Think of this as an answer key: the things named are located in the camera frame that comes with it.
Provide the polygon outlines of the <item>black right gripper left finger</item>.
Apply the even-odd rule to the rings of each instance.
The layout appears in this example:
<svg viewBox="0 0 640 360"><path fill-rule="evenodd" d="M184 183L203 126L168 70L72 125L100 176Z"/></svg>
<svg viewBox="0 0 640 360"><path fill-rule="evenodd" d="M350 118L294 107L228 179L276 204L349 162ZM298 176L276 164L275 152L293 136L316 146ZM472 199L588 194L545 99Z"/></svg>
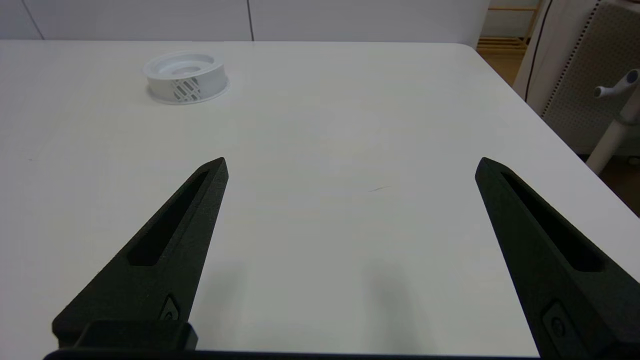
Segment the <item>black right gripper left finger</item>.
<svg viewBox="0 0 640 360"><path fill-rule="evenodd" d="M187 321L229 173L202 164L52 322L60 347L96 321Z"/></svg>

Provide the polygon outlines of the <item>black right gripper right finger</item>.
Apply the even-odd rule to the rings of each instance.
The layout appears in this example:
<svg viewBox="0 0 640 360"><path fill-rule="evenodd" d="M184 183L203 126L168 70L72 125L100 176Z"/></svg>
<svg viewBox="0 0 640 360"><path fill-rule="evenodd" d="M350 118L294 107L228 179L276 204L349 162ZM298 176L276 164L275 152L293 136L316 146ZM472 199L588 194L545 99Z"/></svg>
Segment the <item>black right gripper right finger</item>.
<svg viewBox="0 0 640 360"><path fill-rule="evenodd" d="M475 182L539 355L637 360L639 282L512 169L483 157Z"/></svg>

